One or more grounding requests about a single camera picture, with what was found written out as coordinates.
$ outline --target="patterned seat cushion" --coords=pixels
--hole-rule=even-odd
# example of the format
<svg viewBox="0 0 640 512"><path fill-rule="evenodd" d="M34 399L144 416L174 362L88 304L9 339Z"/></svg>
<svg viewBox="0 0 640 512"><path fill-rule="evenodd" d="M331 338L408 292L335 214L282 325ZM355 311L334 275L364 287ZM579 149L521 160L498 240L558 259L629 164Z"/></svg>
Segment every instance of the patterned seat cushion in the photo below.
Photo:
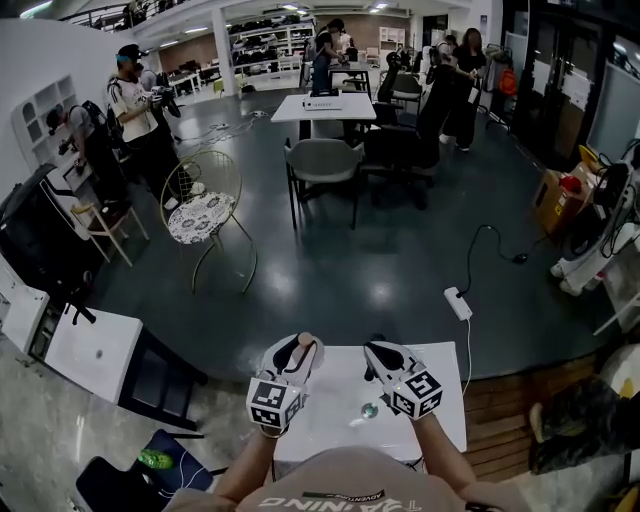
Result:
<svg viewBox="0 0 640 512"><path fill-rule="evenodd" d="M178 206L169 217L169 233L181 244L195 244L217 233L229 219L235 199L228 194L207 192Z"/></svg>

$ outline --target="glass door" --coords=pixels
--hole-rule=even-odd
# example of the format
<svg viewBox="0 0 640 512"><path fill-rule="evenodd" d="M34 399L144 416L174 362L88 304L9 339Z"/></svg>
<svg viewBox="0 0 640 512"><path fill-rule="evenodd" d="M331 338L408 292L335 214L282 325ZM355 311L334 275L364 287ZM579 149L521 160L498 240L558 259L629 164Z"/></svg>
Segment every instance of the glass door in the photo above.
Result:
<svg viewBox="0 0 640 512"><path fill-rule="evenodd" d="M518 96L514 131L545 166L563 170L577 152L595 80L598 31L576 20L542 14L530 38L533 65L523 72L523 83L529 87Z"/></svg>

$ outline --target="dark gray floor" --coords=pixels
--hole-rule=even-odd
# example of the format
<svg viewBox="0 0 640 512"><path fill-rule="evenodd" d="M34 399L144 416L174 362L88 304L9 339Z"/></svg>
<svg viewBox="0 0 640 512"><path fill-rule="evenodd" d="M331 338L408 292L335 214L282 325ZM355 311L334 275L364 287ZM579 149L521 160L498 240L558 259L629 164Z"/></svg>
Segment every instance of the dark gray floor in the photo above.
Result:
<svg viewBox="0 0 640 512"><path fill-rule="evenodd" d="M192 137L213 123L238 123L239 112L277 105L285 94L185 107L176 133ZM401 189L374 208L363 187L355 232L349 229L351 203L328 194L309 204L296 234L282 145L296 136L297 126L259 119L251 131L216 146L235 160L244 178L236 215L259 253L248 293L240 294L244 278L234 268L248 272L249 245L229 223L221 231L228 258L216 254L205 260L192 295L191 272L205 246L175 242L153 198L138 187L135 204L152 241L146 245L136 235L126 242L132 269L117 256L103 266L92 305L142 319L176 352L219 378L246 378L267 346L303 330L329 345L359 345L372 332L405 344L454 340L466 376L466 324L442 292L465 286L466 252L476 227L498 226L508 254L528 250L541 236L530 213L539 171L501 128L485 132L484 120L478 115L469 154L453 146L442 151L426 211L416 210ZM614 334L592 335L611 313L602 287L575 299L548 278L557 258L545 240L528 264L512 265L498 258L491 233L481 235L466 296L473 310L473 378L575 358Z"/></svg>

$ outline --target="white desk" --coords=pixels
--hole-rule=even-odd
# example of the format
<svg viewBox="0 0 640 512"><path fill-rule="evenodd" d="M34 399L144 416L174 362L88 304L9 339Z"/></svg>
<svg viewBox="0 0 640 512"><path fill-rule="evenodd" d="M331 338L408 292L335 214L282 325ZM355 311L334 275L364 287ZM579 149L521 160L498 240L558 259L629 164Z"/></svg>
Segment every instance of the white desk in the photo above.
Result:
<svg viewBox="0 0 640 512"><path fill-rule="evenodd" d="M302 140L311 137L311 121L373 121L376 119L376 111L366 93L347 93L343 96L344 108L340 110L305 110L302 101L306 98L306 94L292 94L284 99L271 117L271 122L298 121L300 140Z"/></svg>
<svg viewBox="0 0 640 512"><path fill-rule="evenodd" d="M464 452L467 434L455 343L409 348L442 385L442 403L435 415L449 439ZM353 445L378 448L401 461L420 458L409 419L393 414L380 399L382 384L364 380L365 370L362 346L325 347L324 363L313 371L307 383L307 403L278 442L275 459L298 462L324 450ZM362 406L366 403L378 407L375 417L363 418Z"/></svg>

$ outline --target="marble floor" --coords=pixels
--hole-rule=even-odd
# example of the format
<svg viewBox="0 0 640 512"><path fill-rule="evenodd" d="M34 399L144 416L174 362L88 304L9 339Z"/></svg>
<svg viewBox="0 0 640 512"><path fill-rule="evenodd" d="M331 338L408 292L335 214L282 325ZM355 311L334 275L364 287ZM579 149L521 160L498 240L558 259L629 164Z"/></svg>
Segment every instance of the marble floor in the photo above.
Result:
<svg viewBox="0 0 640 512"><path fill-rule="evenodd" d="M0 340L0 389L0 498L11 512L68 512L70 502L89 512L75 480L93 457L126 470L157 429L179 431L29 366L6 339ZM243 385L212 381L194 396L190 416L206 437L180 442L208 469L228 466L252 432L245 393ZM622 458L612 456L514 482L533 511L595 511L618 487L622 468ZM277 475L282 471L276 468Z"/></svg>

